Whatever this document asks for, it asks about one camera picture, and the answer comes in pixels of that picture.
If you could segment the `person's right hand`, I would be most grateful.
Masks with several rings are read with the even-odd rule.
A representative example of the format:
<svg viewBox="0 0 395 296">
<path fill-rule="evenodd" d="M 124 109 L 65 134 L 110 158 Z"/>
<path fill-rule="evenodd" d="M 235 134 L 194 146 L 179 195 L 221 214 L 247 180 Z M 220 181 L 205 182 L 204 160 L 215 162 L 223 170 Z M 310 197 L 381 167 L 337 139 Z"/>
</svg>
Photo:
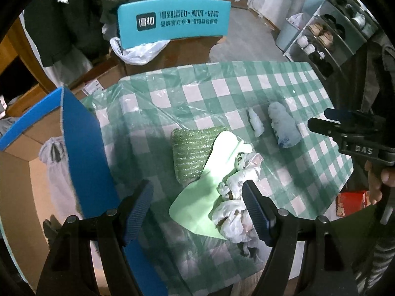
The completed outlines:
<svg viewBox="0 0 395 296">
<path fill-rule="evenodd" d="M 378 176 L 373 171 L 373 164 L 370 161 L 365 163 L 365 171 L 368 172 L 369 200 L 371 204 L 376 204 L 382 200 L 381 187 L 387 185 L 394 188 L 395 171 L 394 168 L 385 168 Z"/>
</svg>

